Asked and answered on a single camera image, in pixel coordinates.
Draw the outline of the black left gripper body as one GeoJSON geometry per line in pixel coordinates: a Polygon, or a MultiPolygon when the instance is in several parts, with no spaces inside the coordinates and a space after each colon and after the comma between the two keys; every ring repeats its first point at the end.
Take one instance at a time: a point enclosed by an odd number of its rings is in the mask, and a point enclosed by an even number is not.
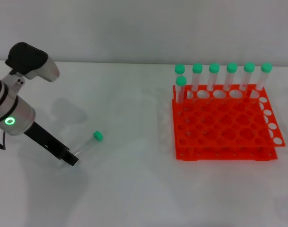
{"type": "Polygon", "coordinates": [[[56,158],[70,159],[68,148],[36,122],[34,122],[24,134],[48,150],[56,158]]]}

